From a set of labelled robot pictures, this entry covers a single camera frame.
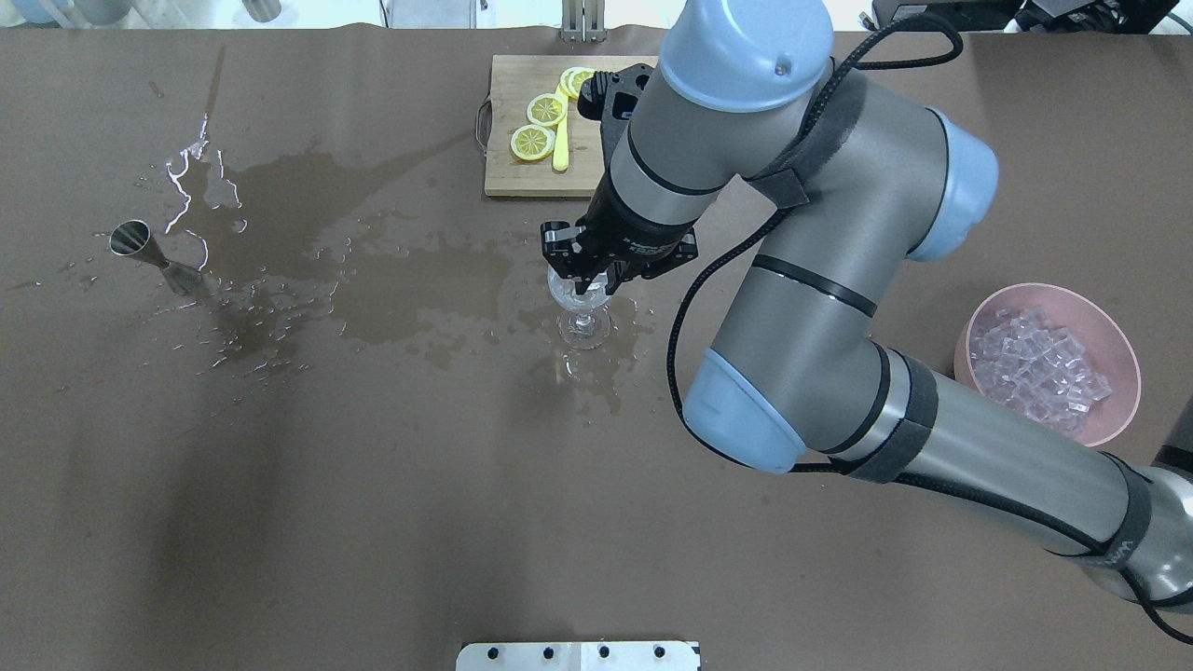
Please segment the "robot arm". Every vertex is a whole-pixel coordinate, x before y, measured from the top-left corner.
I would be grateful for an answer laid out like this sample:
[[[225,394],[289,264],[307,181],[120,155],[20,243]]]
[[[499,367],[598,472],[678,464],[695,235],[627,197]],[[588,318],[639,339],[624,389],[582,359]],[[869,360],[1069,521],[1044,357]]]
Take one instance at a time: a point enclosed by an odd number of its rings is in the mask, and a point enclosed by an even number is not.
[[[941,259],[988,213],[997,158],[869,70],[942,64],[960,33],[915,14],[830,59],[818,1],[691,1],[657,64],[599,72],[579,112],[601,127],[587,213],[542,224],[576,293],[656,279],[697,256],[694,227],[741,177],[775,213],[712,261],[758,248],[678,415],[707,450],[772,474],[836,472],[968,501],[1036,536],[1106,591],[1189,611],[1189,411],[1150,467],[1078,445],[871,340],[907,259]]]

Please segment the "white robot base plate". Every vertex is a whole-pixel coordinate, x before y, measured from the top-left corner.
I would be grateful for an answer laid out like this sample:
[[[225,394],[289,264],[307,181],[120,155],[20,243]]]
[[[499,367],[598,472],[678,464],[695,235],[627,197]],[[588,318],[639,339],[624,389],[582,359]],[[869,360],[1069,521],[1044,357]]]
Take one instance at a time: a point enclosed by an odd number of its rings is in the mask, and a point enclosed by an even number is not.
[[[681,640],[476,642],[456,670],[703,670],[699,644]]]

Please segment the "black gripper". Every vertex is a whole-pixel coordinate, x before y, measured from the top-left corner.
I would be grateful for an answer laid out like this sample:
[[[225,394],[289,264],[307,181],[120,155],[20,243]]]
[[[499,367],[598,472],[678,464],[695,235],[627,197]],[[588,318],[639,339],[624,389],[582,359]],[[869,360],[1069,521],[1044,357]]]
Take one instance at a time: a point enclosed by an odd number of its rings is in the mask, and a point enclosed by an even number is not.
[[[577,224],[542,222],[542,258],[560,279],[571,283],[573,294],[588,293],[605,271],[608,293],[618,293],[628,281],[653,279],[698,258],[693,226],[657,224],[633,213],[606,174]]]

